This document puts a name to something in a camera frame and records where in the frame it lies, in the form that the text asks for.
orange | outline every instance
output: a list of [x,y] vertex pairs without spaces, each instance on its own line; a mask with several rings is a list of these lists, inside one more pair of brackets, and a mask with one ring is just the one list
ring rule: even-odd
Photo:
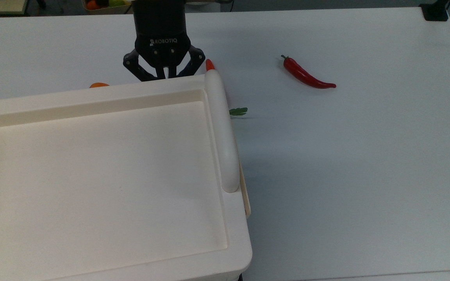
[[86,9],[88,10],[96,10],[96,9],[100,9],[100,6],[98,6],[95,2],[95,0],[91,0],[90,2],[88,2],[88,4],[86,4]]
[[91,84],[91,86],[89,86],[90,88],[97,88],[97,87],[105,87],[105,86],[108,86],[109,84],[105,84],[105,83],[100,83],[100,82],[97,82],[97,83],[93,83],[93,84]]

white table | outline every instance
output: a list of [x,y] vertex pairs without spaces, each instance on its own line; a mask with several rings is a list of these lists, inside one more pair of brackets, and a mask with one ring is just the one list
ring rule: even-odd
[[[188,14],[187,31],[230,107],[250,109],[234,119],[253,209],[245,280],[450,270],[450,21],[238,12]],[[0,19],[0,98],[137,82],[122,65],[134,39],[132,16]],[[280,55],[337,88],[303,85]]]

fruit basket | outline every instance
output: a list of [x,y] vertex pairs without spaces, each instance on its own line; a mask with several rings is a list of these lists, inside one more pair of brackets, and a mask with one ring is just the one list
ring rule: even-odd
[[126,0],[82,0],[82,6],[88,14],[133,14]]

white plastic tray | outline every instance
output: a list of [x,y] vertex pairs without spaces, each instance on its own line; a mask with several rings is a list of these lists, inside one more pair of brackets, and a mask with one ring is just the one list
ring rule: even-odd
[[0,281],[235,279],[238,186],[216,71],[0,100]]

